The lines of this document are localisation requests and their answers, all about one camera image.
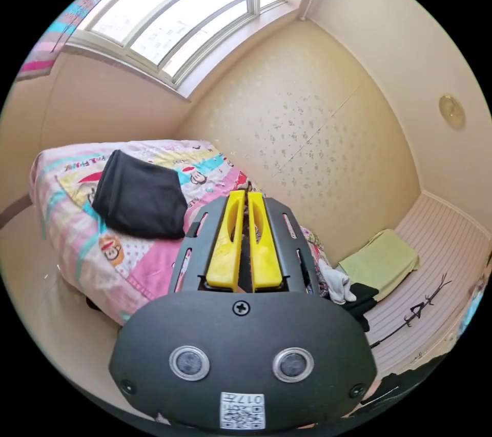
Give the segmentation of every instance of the gold round plate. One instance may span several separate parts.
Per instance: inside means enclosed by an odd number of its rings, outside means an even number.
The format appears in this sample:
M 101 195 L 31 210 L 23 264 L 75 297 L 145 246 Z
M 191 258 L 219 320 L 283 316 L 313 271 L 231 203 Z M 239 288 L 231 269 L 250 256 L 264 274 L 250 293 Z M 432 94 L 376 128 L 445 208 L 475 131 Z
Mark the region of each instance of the gold round plate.
M 458 129 L 464 126 L 465 111 L 462 105 L 452 95 L 443 95 L 439 99 L 439 110 L 451 127 Z

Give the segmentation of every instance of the qr code sticker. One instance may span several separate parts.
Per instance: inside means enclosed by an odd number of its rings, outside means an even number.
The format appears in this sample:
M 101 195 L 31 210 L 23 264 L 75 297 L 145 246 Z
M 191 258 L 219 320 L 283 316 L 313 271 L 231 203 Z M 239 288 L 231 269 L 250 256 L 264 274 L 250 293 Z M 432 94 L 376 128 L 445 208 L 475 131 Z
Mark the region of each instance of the qr code sticker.
M 263 394 L 223 392 L 220 395 L 220 428 L 262 430 L 265 428 Z

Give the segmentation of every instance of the black plastic panel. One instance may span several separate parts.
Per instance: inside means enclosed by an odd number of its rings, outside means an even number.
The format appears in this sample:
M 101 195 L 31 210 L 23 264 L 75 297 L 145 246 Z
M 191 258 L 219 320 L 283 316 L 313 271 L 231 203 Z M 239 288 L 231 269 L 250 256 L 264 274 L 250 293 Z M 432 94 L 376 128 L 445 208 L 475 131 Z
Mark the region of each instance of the black plastic panel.
M 245 301 L 247 315 L 233 305 Z M 190 345 L 210 361 L 208 375 L 196 382 L 177 377 L 169 366 L 174 349 Z M 305 380 L 275 378 L 272 363 L 280 351 L 300 347 L 314 358 Z M 376 366 L 359 324 L 343 308 L 297 292 L 179 292 L 139 309 L 121 330 L 110 363 L 116 384 L 131 383 L 125 398 L 137 410 L 222 434 L 222 392 L 264 394 L 266 429 L 272 433 L 347 414 L 360 401 L 351 389 L 369 387 Z
M 206 275 L 209 267 L 227 200 L 227 197 L 218 197 L 200 209 L 179 249 L 169 283 L 170 292 L 176 290 L 176 284 L 188 249 L 191 249 L 190 262 L 182 280 L 180 292 L 198 290 L 202 277 Z M 207 215 L 205 221 L 198 236 L 195 236 L 205 214 Z
M 319 284 L 313 255 L 291 209 L 271 197 L 264 198 L 264 201 L 278 262 L 289 291 L 305 293 L 306 283 L 309 283 L 312 293 L 319 295 Z M 289 219 L 295 238 L 289 232 L 284 215 Z M 304 265 L 304 272 L 299 263 L 297 251 L 299 251 L 300 259 Z

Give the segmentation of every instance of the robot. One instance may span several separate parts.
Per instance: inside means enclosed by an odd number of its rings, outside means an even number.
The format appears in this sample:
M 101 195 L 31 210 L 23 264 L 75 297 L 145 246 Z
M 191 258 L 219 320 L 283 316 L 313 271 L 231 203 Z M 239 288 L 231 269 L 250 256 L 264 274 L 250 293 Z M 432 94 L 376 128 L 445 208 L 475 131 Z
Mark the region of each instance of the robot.
M 238 287 L 246 199 L 249 293 Z M 290 208 L 261 193 L 233 191 L 201 208 L 169 292 L 123 326 L 109 366 L 130 405 L 154 419 L 214 435 L 278 434 L 337 421 L 376 377 L 362 328 L 319 296 Z

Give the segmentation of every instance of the window sill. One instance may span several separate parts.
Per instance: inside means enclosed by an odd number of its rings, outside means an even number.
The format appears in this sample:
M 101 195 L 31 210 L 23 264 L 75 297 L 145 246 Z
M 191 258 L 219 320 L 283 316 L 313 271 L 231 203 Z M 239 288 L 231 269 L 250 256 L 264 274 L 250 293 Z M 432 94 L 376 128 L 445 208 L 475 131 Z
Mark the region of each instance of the window sill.
M 205 56 L 176 89 L 166 85 L 161 80 L 154 78 L 140 69 L 120 61 L 106 53 L 98 52 L 94 49 L 84 47 L 70 41 L 68 41 L 63 47 L 63 52 L 67 54 L 91 57 L 93 59 L 97 59 L 98 61 L 130 71 L 133 74 L 150 81 L 151 83 L 161 86 L 168 92 L 173 93 L 180 99 L 190 103 L 194 101 L 194 94 L 205 78 L 207 78 L 209 74 L 211 74 L 215 68 L 217 68 L 231 53 L 243 45 L 248 39 L 255 37 L 256 34 L 262 31 L 265 27 L 287 16 L 294 19 L 296 14 L 297 8 L 288 3 L 283 3 L 272 9 L 264 11 L 257 18 L 251 20 L 243 27 L 232 33 L 220 45 Z

